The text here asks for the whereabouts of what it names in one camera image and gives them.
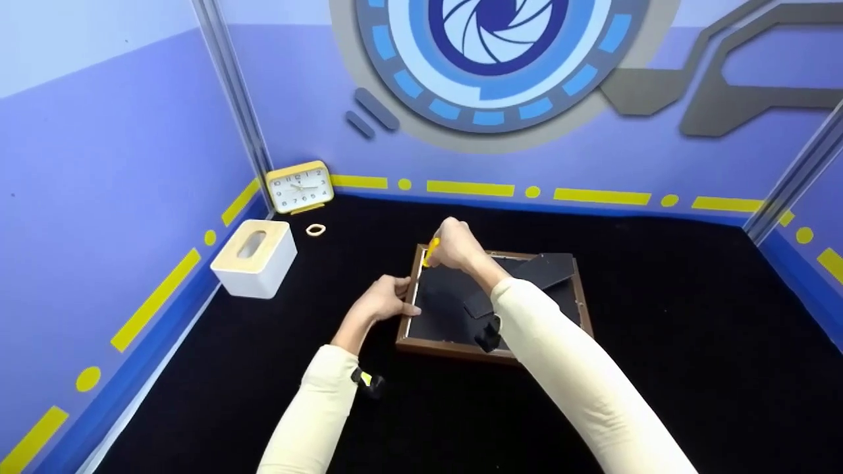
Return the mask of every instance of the white tissue box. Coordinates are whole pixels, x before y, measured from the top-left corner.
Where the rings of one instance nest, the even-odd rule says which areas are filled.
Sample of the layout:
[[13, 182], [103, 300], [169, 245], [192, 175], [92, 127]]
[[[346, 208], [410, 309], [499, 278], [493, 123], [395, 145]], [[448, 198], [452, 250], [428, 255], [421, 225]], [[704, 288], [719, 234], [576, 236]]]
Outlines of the white tissue box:
[[271, 299], [297, 254], [290, 224], [249, 219], [225, 243], [211, 270], [233, 296]]

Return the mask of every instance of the wooden lid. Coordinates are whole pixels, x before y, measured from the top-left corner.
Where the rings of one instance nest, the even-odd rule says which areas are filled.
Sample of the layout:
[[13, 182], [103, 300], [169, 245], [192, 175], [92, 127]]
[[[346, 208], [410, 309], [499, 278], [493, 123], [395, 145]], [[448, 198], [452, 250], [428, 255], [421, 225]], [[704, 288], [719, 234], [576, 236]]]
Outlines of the wooden lid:
[[211, 269], [226, 272], [262, 272], [272, 256], [272, 251], [284, 235], [290, 232], [290, 224], [282, 221], [248, 219], [228, 239]]

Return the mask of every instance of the hand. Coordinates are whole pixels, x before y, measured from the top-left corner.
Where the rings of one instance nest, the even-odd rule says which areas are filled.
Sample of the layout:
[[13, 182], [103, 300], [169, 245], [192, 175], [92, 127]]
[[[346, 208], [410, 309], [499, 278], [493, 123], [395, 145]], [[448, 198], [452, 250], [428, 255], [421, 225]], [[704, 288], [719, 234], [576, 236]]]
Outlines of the hand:
[[409, 287], [410, 277], [383, 275], [354, 303], [348, 314], [370, 320], [372, 323], [394, 315], [419, 315], [422, 310], [403, 301]]
[[472, 262], [486, 258], [486, 251], [463, 221], [446, 218], [434, 237], [439, 238], [439, 247], [427, 258], [431, 267], [441, 263], [448, 268], [468, 272]]

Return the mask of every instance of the clock hands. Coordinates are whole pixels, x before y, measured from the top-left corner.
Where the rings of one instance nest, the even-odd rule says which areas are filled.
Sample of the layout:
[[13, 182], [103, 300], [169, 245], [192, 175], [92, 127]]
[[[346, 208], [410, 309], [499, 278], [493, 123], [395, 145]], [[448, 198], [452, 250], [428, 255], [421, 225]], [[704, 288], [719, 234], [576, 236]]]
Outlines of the clock hands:
[[299, 191], [304, 191], [305, 189], [319, 189], [318, 186], [297, 186], [297, 185], [293, 185], [293, 187], [298, 189]]

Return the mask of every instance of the cream long sleeve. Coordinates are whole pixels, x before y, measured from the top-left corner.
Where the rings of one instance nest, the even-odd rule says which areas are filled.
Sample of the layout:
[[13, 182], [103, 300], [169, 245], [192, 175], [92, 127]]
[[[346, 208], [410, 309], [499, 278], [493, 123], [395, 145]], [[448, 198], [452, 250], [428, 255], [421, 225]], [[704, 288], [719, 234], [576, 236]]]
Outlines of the cream long sleeve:
[[352, 409], [357, 357], [322, 346], [304, 372], [302, 385], [278, 422], [257, 474], [316, 474], [328, 470], [336, 442]]
[[535, 285], [491, 292], [501, 337], [583, 437], [606, 474], [696, 473], [611, 357]]

